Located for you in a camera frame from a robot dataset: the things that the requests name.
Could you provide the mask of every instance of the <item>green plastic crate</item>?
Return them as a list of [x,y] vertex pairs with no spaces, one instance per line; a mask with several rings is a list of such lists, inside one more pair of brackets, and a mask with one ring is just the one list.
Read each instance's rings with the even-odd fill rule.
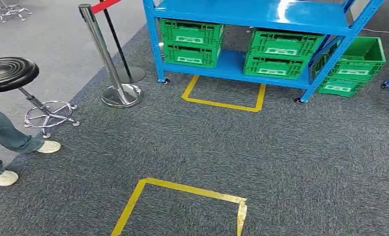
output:
[[366,82],[326,77],[322,84],[320,84],[320,86],[316,89],[316,92],[335,94],[343,97],[352,97],[366,84]]
[[214,68],[221,48],[195,48],[164,43],[165,62]]
[[313,56],[322,40],[321,34],[255,28],[249,52],[266,57],[305,60]]
[[[313,69],[312,69],[312,78],[314,79],[316,77],[316,74],[322,69],[322,66],[326,64],[326,61],[328,59],[327,55],[322,55],[322,57],[314,63]],[[340,80],[349,80],[349,81],[356,81],[356,82],[363,82],[368,83],[372,79],[374,79],[375,76],[373,75],[357,75],[357,76],[343,76],[341,74],[330,74],[328,75],[329,78],[334,79],[340,79]]]
[[188,47],[215,48],[220,44],[222,24],[160,19],[161,36],[164,42]]
[[342,79],[374,78],[386,63],[383,45],[378,37],[357,37],[329,76]]
[[307,63],[300,60],[266,58],[248,54],[243,73],[296,80]]

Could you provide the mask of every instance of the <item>yellow floor tape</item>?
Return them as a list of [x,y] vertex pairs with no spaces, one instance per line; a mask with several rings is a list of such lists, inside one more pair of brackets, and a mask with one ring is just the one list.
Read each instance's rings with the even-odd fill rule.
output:
[[246,219],[246,211],[248,210],[248,206],[246,205],[246,198],[240,198],[228,194],[223,194],[223,193],[217,193],[201,188],[196,188],[196,187],[191,187],[179,183],[172,183],[164,180],[159,180],[155,178],[144,178],[138,182],[136,185],[135,189],[133,190],[133,193],[128,201],[128,203],[125,206],[125,209],[123,210],[122,214],[120,215],[120,218],[115,226],[115,228],[112,231],[111,236],[120,236],[131,213],[133,208],[135,207],[136,202],[138,201],[139,196],[141,195],[145,184],[153,184],[157,186],[161,186],[164,188],[171,188],[183,192],[188,192],[188,193],[193,193],[205,197],[210,197],[210,198],[216,198],[232,203],[239,204],[239,209],[238,209],[238,217],[237,217],[237,236],[242,235],[242,229],[243,225],[245,223]]
[[220,103],[220,102],[212,102],[212,101],[188,97],[198,80],[199,80],[198,75],[193,76],[193,78],[191,79],[187,88],[185,89],[183,95],[181,96],[182,99],[184,99],[188,102],[201,103],[201,104],[217,106],[217,107],[226,107],[226,108],[230,108],[230,109],[237,109],[237,110],[243,110],[243,111],[248,111],[248,112],[258,112],[258,111],[262,110],[262,104],[264,102],[265,87],[266,87],[264,84],[261,84],[259,87],[258,98],[257,98],[257,102],[255,104],[255,107],[244,107],[244,106],[237,106],[237,105]]

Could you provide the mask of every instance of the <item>shelf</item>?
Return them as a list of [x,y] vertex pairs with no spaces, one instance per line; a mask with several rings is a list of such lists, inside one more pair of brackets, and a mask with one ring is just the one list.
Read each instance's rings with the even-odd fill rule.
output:
[[163,0],[154,17],[348,35],[341,4],[300,0]]
[[298,80],[250,76],[243,74],[244,61],[245,53],[223,50],[220,53],[216,68],[204,68],[171,63],[163,63],[163,67],[166,71],[174,71],[186,74],[203,75],[209,77],[247,81],[267,85],[285,86],[298,89],[310,88],[308,70],[304,70],[302,76]]

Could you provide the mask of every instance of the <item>shoe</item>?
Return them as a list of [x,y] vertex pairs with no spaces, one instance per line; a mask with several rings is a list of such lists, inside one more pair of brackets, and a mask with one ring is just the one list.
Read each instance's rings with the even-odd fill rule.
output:
[[18,174],[13,171],[4,171],[0,175],[0,186],[9,186],[18,180]]
[[38,149],[38,152],[41,153],[53,153],[58,151],[61,148],[61,144],[54,141],[44,141],[44,145],[40,149]]

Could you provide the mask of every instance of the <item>gray carpet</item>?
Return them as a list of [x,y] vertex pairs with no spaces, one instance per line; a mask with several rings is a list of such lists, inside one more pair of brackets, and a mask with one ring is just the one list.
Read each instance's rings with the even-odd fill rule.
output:
[[[5,0],[9,3],[17,0]],[[0,21],[0,58],[26,57],[34,60],[40,75],[26,86],[42,101],[69,101],[100,70],[102,62],[83,18],[81,3],[96,4],[98,0],[19,0],[32,15],[26,21],[16,16]],[[141,0],[124,0],[109,8],[121,43],[125,44],[145,24]],[[97,14],[100,29],[112,55],[117,48],[103,13]],[[23,117],[31,104],[17,91],[0,93],[0,111],[15,127],[29,134],[39,129],[25,128]],[[0,146],[0,159],[9,164],[17,153]]]
[[[375,19],[368,27],[389,30],[389,1]],[[157,83],[142,29],[125,46],[147,72],[142,102],[104,106],[109,80],[99,72],[74,98],[82,125],[54,135],[61,151],[9,166],[20,179],[0,188],[0,236],[110,235],[145,177],[247,198],[244,236],[389,236],[389,89],[379,88],[389,76],[389,34],[380,36],[388,63],[357,96],[295,104],[300,90],[267,86],[263,110],[250,113],[182,100],[189,75]],[[241,50],[243,37],[230,27],[225,48]],[[257,92],[256,84],[198,83],[193,97],[237,105],[253,105]],[[147,185],[122,235],[235,235],[236,212],[232,203]]]

